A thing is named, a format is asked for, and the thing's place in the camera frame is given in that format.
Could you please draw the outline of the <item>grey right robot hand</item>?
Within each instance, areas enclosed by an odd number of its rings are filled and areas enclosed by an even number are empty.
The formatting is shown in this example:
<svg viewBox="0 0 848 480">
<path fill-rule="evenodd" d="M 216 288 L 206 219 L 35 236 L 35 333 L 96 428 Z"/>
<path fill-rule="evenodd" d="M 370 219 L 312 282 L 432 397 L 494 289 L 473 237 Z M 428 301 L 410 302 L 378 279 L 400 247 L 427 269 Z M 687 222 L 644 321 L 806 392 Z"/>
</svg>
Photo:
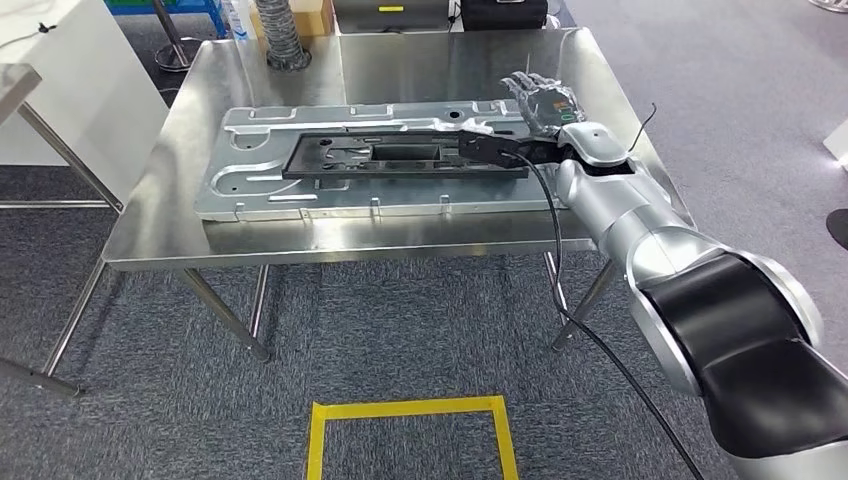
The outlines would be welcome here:
<svg viewBox="0 0 848 480">
<path fill-rule="evenodd" d="M 500 83 L 516 100 L 534 137 L 556 138 L 563 126 L 587 119 L 573 90 L 560 80 L 515 71 Z"/>
</svg>

